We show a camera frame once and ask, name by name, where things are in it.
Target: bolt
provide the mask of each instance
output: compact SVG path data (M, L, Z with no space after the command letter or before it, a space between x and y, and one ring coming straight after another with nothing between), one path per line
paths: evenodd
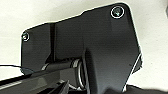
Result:
M113 18L121 18L124 15L124 9L121 6L116 6L111 10L111 16Z
M29 34L27 32L23 32L23 34L22 34L22 40L23 41L28 41L29 40Z

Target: black mechanical part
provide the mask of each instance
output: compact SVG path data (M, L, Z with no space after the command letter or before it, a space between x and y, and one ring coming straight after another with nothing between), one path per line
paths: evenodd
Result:
M124 9L120 19L111 17L116 6ZM129 7L118 3L97 8L84 12L81 20L87 90L91 94L103 94L108 89L122 92L140 54Z
M45 63L82 58L88 94L102 94L108 89L122 92L132 69L135 72L142 64L141 58L137 59L141 52L131 13L123 3L26 32L30 39L22 41L22 66L40 71Z

